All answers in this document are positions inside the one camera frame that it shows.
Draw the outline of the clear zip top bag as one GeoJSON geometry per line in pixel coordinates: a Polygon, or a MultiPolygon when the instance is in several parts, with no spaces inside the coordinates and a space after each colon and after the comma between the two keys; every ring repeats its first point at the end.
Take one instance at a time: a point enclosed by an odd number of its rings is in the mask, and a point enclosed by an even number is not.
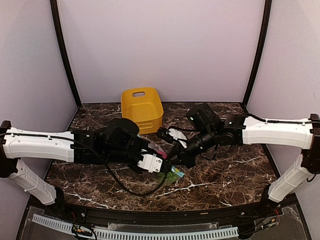
{"type": "MultiPolygon", "coordinates": [[[[162,155],[165,159],[167,158],[167,153],[158,143],[156,143],[155,141],[153,141],[151,139],[148,139],[146,136],[139,135],[139,137],[141,137],[144,140],[149,141],[148,146],[151,149],[155,150],[158,154],[162,155]]],[[[159,172],[159,173],[153,172],[153,173],[151,173],[151,176],[154,180],[156,180],[157,183],[160,183],[164,177],[164,174],[165,174],[164,172],[159,172]]],[[[171,184],[175,184],[177,186],[178,181],[183,179],[184,176],[185,176],[185,174],[182,171],[180,171],[175,166],[172,166],[171,170],[167,174],[167,178],[166,178],[163,185],[169,186],[171,184]]]]}

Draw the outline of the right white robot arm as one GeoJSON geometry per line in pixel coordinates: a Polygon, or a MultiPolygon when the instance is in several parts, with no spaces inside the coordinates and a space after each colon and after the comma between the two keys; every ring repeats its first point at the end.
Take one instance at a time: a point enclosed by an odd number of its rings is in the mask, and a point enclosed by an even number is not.
{"type": "Polygon", "coordinates": [[[230,115],[221,119],[207,103],[196,105],[186,118],[196,134],[187,138],[184,129],[170,126],[164,132],[167,142],[176,142],[169,156],[178,164],[192,168],[196,156],[212,147],[254,144],[282,145],[300,148],[298,159],[284,175],[266,188],[266,198],[255,205],[255,213],[266,217],[290,192],[312,175],[320,173],[320,118],[283,120],[260,118],[251,113],[230,115]]]}

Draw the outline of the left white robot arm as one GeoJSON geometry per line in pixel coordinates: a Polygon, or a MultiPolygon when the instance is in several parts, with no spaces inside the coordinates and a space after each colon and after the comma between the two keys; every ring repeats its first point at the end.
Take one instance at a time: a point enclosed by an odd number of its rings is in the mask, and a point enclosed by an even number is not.
{"type": "Polygon", "coordinates": [[[127,118],[114,118],[95,131],[36,132],[0,126],[0,176],[10,179],[36,197],[60,218],[67,218],[70,206],[63,191],[46,183],[30,170],[23,158],[59,160],[66,163],[101,165],[128,164],[137,173],[158,173],[163,160],[139,136],[139,127],[127,118]]]}

